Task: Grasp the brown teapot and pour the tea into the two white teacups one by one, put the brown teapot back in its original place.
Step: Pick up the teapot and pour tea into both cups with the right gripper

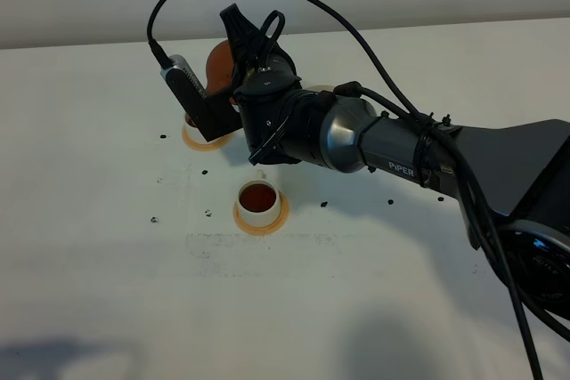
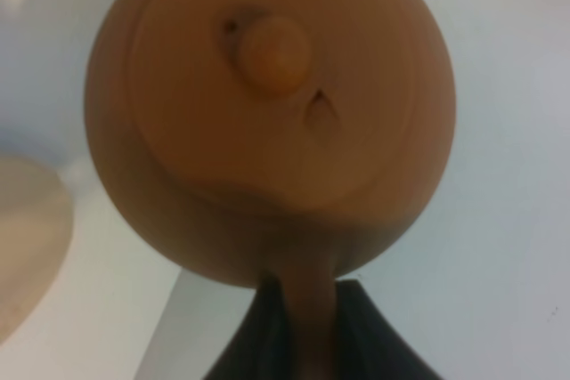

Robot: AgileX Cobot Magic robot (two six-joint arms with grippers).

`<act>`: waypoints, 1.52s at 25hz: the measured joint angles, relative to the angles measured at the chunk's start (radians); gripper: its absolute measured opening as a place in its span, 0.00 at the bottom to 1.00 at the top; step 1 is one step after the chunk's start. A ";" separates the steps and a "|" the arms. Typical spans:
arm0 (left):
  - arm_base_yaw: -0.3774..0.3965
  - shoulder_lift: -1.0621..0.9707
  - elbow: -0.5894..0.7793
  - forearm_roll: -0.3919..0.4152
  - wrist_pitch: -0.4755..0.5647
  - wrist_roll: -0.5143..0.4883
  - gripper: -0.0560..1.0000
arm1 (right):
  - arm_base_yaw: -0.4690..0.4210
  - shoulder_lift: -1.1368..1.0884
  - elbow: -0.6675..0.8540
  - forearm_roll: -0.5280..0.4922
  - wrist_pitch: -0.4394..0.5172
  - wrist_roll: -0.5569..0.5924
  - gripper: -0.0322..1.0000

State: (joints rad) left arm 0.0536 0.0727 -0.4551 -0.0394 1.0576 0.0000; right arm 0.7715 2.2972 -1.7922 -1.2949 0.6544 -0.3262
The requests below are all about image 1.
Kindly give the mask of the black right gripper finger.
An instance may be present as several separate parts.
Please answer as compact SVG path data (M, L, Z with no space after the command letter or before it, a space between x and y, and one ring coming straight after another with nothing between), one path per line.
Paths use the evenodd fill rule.
M265 36L231 4L220 12L233 60L232 85L240 86L249 71L257 68L259 46Z

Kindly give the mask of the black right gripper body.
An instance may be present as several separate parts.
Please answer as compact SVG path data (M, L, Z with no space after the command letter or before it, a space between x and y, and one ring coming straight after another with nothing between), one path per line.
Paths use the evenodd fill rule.
M301 87L286 58L271 54L235 91L252 165L325 164L320 136L330 93Z

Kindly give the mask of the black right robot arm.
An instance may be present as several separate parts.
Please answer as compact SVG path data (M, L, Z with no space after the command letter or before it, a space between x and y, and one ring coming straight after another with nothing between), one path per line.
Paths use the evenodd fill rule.
M252 164L308 162L383 170L455 198L474 248L540 317L569 315L569 125L551 119L488 129L400 108L356 82L305 89L279 47L236 5L221 14L232 91Z

